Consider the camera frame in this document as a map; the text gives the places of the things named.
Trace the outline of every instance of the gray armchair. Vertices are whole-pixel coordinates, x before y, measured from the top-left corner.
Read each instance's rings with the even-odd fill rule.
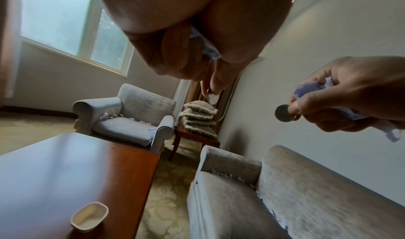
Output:
[[[117,97],[75,102],[76,132],[130,144],[160,155],[165,139],[174,132],[172,113],[175,104],[172,99],[124,84]],[[105,113],[121,116],[100,120]]]

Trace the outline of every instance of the small white bowl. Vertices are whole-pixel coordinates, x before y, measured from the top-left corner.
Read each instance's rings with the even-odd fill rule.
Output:
[[[86,205],[73,214],[70,223],[81,232],[89,232],[99,225],[107,216],[108,207],[94,202]]]

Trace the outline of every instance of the armchair seat cushion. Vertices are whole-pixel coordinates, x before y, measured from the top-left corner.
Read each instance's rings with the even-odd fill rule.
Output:
[[[291,239],[249,185],[208,172],[196,179],[208,238]]]
[[[139,144],[147,147],[151,144],[153,137],[150,128],[153,125],[140,123],[125,117],[116,117],[97,121],[92,130],[102,136],[108,136],[113,139]]]

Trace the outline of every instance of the window sill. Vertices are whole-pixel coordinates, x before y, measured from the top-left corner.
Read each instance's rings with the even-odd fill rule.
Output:
[[[37,48],[46,50],[46,51],[51,52],[51,53],[54,53],[54,54],[57,54],[57,55],[60,55],[60,56],[63,56],[63,57],[67,57],[67,58],[72,59],[72,60],[75,60],[75,61],[77,61],[77,62],[86,64],[86,65],[89,65],[89,66],[92,66],[92,67],[96,67],[96,68],[98,68],[98,69],[101,68],[101,69],[103,69],[103,70],[105,70],[105,71],[114,73],[114,74],[116,74],[116,75],[118,75],[118,76],[121,76],[121,77],[124,77],[124,78],[128,78],[127,75],[122,74],[122,73],[120,73],[119,71],[117,71],[117,70],[115,70],[115,69],[113,69],[113,68],[110,68],[110,67],[108,67],[108,66],[103,66],[103,65],[101,65],[101,64],[99,64],[99,63],[92,63],[92,62],[89,62],[89,61],[80,59],[80,58],[75,57],[75,56],[72,56],[72,55],[70,55],[70,54],[68,54],[68,53],[64,53],[64,52],[62,52],[62,51],[53,49],[53,48],[51,48],[51,47],[42,45],[42,44],[39,43],[39,42],[32,41],[32,40],[30,40],[30,39],[28,39],[28,38],[25,38],[25,37],[21,37],[21,40],[22,40],[23,43],[25,43],[25,44],[27,44],[27,45],[31,45],[31,46],[34,46],[34,47],[37,47]]]

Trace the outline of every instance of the window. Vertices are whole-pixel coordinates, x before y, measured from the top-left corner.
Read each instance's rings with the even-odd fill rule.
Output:
[[[21,36],[121,73],[134,50],[100,0],[22,0]]]

